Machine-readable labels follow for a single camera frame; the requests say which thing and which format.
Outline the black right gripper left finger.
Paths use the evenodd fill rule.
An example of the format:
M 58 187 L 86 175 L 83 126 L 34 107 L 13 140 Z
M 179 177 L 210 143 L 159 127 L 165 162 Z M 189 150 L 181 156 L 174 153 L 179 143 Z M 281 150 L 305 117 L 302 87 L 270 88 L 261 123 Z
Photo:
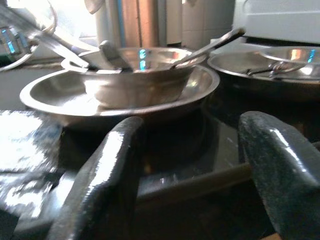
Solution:
M 142 118 L 119 122 L 77 173 L 46 239 L 132 239 L 144 146 Z

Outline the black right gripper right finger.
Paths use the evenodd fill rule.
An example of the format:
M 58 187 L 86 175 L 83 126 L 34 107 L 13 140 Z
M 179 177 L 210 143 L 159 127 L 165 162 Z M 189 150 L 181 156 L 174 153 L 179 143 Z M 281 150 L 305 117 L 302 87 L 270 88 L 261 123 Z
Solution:
M 260 111 L 241 114 L 238 135 L 274 230 L 283 240 L 318 240 L 319 150 L 292 125 Z

